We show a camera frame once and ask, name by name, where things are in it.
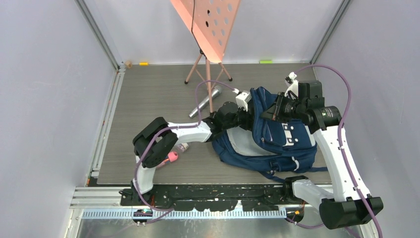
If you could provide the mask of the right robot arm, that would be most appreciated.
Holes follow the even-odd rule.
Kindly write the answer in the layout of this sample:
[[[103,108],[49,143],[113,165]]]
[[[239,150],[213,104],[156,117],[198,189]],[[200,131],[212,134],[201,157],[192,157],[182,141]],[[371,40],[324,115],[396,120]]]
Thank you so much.
[[[345,140],[344,119],[336,106],[326,106],[319,81],[288,79],[288,88],[261,114],[263,119],[288,122],[301,120],[318,144],[330,174],[333,191],[299,176],[286,179],[283,198],[288,203],[303,200],[319,211],[330,230],[364,225],[383,209],[380,197],[373,197],[364,184]]]

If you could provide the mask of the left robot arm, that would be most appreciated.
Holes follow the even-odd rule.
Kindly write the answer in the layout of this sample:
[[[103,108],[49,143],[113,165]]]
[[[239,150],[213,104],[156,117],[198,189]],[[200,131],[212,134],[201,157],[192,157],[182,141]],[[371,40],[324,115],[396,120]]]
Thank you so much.
[[[210,116],[194,123],[171,123],[163,117],[154,119],[133,139],[136,156],[133,199],[140,205],[151,201],[156,167],[175,145],[213,142],[235,127],[252,130],[254,117],[254,102],[250,101],[247,110],[226,102]]]

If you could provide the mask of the navy blue student backpack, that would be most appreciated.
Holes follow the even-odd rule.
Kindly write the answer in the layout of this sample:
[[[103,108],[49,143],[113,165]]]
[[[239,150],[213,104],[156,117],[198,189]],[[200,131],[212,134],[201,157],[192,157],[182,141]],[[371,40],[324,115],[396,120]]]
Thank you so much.
[[[313,166],[317,143],[300,120],[279,123],[260,117],[277,95],[264,87],[252,88],[250,94],[255,111],[252,129],[230,128],[213,141],[212,147],[219,159],[280,183],[284,180],[275,176],[276,172],[326,172],[327,167]]]

